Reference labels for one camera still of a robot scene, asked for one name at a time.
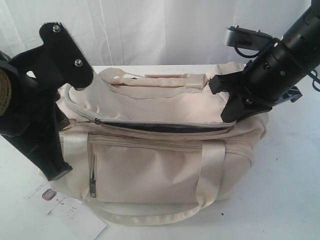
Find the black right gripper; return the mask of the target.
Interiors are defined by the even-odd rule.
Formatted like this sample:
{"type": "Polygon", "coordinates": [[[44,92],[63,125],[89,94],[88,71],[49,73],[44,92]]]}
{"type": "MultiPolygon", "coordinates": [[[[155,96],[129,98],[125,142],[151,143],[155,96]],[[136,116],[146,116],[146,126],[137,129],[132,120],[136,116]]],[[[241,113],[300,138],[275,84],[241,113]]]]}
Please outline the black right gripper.
{"type": "Polygon", "coordinates": [[[284,39],[275,43],[244,71],[216,74],[209,80],[212,94],[230,94],[220,115],[224,123],[271,111],[303,78],[303,42],[284,39]]]}

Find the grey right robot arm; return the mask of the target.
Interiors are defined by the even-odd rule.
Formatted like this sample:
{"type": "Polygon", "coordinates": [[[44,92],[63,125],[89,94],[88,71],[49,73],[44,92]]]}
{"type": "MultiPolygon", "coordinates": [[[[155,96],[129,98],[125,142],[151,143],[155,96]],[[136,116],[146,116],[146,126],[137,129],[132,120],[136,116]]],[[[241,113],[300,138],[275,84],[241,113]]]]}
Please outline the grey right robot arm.
{"type": "Polygon", "coordinates": [[[281,39],[259,30],[239,26],[226,28],[225,45],[249,59],[243,70],[215,75],[209,80],[212,94],[226,92],[227,103],[220,116],[223,122],[242,121],[266,113],[287,101],[296,102],[302,93],[296,84],[305,76],[312,86],[320,79],[320,2],[311,6],[281,39]]]}

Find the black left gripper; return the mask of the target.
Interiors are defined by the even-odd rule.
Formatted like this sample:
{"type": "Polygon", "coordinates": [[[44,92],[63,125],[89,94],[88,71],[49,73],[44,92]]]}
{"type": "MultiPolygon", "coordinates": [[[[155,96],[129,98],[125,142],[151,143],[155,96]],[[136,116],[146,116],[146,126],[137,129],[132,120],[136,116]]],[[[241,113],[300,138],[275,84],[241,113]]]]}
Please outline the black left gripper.
{"type": "Polygon", "coordinates": [[[58,88],[41,86],[37,78],[19,73],[12,59],[0,53],[0,134],[37,166],[48,181],[55,181],[73,168],[64,161],[60,138],[48,134],[70,125],[59,109],[58,88]]]}

